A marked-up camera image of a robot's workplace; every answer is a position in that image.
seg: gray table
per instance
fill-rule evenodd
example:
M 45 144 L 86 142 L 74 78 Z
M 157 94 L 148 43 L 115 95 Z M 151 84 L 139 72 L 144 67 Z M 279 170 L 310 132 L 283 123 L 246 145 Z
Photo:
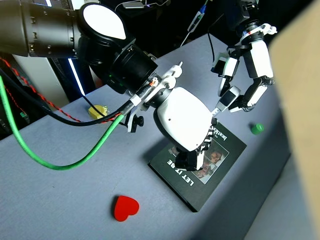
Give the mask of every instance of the gray table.
M 226 45 L 213 39 L 215 52 Z M 178 85 L 213 109 L 219 78 L 210 72 L 212 54 L 206 36 L 157 60 L 163 73 L 183 61 Z M 244 91 L 251 84 L 244 62 L 234 84 Z M 94 104 L 116 109 L 128 99 L 108 86 L 88 95 Z M 89 121 L 83 99 L 63 108 Z M 134 134 L 119 126 L 99 152 L 83 166 L 54 171 L 31 160 L 13 136 L 0 142 L 1 240 L 217 239 L 244 237 L 290 154 L 275 87 L 270 87 L 248 113 L 224 112 L 220 122 L 247 148 L 198 213 L 191 212 L 147 166 L 168 141 L 143 112 L 143 128 Z M 255 136 L 250 123 L 263 123 Z M 83 157 L 108 126 L 73 127 L 46 116 L 21 131 L 30 148 L 57 165 Z M 112 215 L 115 197 L 140 203 L 139 213 L 125 222 Z

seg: book cover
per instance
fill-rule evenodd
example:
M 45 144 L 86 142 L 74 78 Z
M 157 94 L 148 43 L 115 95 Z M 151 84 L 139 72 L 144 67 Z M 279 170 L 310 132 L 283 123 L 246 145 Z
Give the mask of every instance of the book cover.
M 175 168 L 178 151 L 172 143 L 149 163 L 193 212 L 201 209 L 247 146 L 220 123 L 214 128 L 213 135 L 210 148 L 204 153 L 202 170 Z

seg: light strip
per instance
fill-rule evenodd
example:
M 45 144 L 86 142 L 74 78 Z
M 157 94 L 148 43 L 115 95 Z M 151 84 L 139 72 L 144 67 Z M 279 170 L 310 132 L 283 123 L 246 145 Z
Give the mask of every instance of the light strip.
M 76 72 L 74 63 L 72 62 L 72 59 L 71 59 L 71 58 L 68 58 L 68 61 L 69 61 L 70 67 L 71 67 L 71 69 L 72 69 L 73 75 L 74 75 L 74 77 L 75 77 L 76 83 L 77 83 L 78 86 L 79 86 L 80 92 L 81 92 L 82 95 L 84 96 L 84 95 L 85 95 L 85 92 L 84 92 L 84 89 L 82 88 L 82 85 L 81 85 L 81 83 L 80 83 L 80 80 L 79 80 L 78 74 L 77 74 L 77 72 Z
M 45 0 L 48 7 L 52 7 L 50 0 Z

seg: red heart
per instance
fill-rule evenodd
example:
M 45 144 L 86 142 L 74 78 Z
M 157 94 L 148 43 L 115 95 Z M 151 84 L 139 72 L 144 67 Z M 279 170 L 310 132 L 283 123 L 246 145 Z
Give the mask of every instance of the red heart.
M 119 222 L 125 221 L 129 215 L 135 215 L 139 210 L 139 203 L 131 197 L 119 196 L 116 200 L 114 217 Z

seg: green cable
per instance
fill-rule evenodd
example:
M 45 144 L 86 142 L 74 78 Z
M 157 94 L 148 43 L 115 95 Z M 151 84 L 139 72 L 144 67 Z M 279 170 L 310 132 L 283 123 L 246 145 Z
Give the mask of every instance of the green cable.
M 7 96 L 6 89 L 5 89 L 5 85 L 4 85 L 4 82 L 3 82 L 1 76 L 0 76 L 0 95 L 1 95 L 2 104 L 3 104 L 4 110 L 5 110 L 6 117 L 7 117 L 8 121 L 9 121 L 9 125 L 10 125 L 10 127 L 12 129 L 13 135 L 15 136 L 15 138 L 18 141 L 18 143 L 20 144 L 20 146 L 38 164 L 41 164 L 42 166 L 44 166 L 44 167 L 46 167 L 48 169 L 53 169 L 53 170 L 69 170 L 69 169 L 73 169 L 73 168 L 76 168 L 76 167 L 84 164 L 86 161 L 88 161 L 101 148 L 101 146 L 107 140 L 107 138 L 112 133 L 112 131 L 116 128 L 116 126 L 119 124 L 119 122 L 124 118 L 124 115 L 122 115 L 122 114 L 117 116 L 116 119 L 114 120 L 114 122 L 109 126 L 109 128 L 106 130 L 106 132 L 100 138 L 100 140 L 96 143 L 96 145 L 91 149 L 91 151 L 84 158 L 82 158 L 81 160 L 79 160 L 79 161 L 77 161 L 75 163 L 72 163 L 70 165 L 57 166 L 57 165 L 53 165 L 53 164 L 43 160 L 39 156 L 37 156 L 28 147 L 28 145 L 25 143 L 24 139 L 20 135 L 19 130 L 17 128 L 17 125 L 15 123 L 14 116 L 13 116 L 11 108 L 10 108 L 8 96 Z

